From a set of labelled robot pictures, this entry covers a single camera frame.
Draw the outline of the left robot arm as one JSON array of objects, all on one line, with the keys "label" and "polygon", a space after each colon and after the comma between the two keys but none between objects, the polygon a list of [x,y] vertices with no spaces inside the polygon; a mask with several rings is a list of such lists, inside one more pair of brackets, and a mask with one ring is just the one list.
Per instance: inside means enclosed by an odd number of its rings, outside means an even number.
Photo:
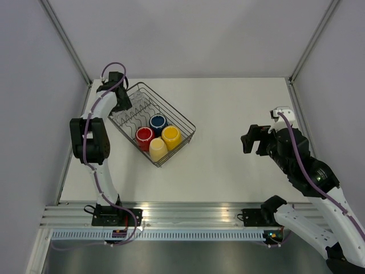
[{"label": "left robot arm", "polygon": [[80,118],[70,120],[73,155],[86,167],[95,185],[96,207],[109,207],[104,218],[112,226],[124,221],[124,208],[108,166],[111,144],[105,123],[112,111],[131,108],[124,81],[125,73],[111,71],[107,81],[97,89],[90,109]]}]

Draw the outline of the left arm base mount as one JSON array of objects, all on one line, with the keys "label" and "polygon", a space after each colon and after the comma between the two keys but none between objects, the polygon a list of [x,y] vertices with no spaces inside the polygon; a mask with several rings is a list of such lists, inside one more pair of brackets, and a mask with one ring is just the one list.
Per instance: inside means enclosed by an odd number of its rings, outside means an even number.
[{"label": "left arm base mount", "polygon": [[115,207],[101,205],[86,205],[84,212],[92,215],[92,226],[100,227],[131,227],[135,226],[132,215]]}]

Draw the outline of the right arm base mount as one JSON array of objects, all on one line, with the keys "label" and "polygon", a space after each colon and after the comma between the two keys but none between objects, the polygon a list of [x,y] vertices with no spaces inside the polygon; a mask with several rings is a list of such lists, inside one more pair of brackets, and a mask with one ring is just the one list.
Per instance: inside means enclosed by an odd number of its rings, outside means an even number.
[{"label": "right arm base mount", "polygon": [[237,214],[237,219],[243,222],[244,227],[278,227],[276,222],[270,223],[261,214],[259,208],[245,208]]}]

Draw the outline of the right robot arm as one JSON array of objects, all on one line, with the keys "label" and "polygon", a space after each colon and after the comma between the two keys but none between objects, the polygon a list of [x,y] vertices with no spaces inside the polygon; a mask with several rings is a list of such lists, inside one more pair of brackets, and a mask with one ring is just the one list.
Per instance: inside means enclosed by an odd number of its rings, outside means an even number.
[{"label": "right robot arm", "polygon": [[312,223],[277,195],[261,204],[262,222],[299,236],[325,259],[332,273],[364,273],[364,228],[350,210],[339,180],[327,164],[311,156],[309,141],[300,130],[292,126],[271,130],[253,124],[241,142],[245,154],[258,142],[256,154],[276,163],[291,185],[322,214],[330,230]]}]

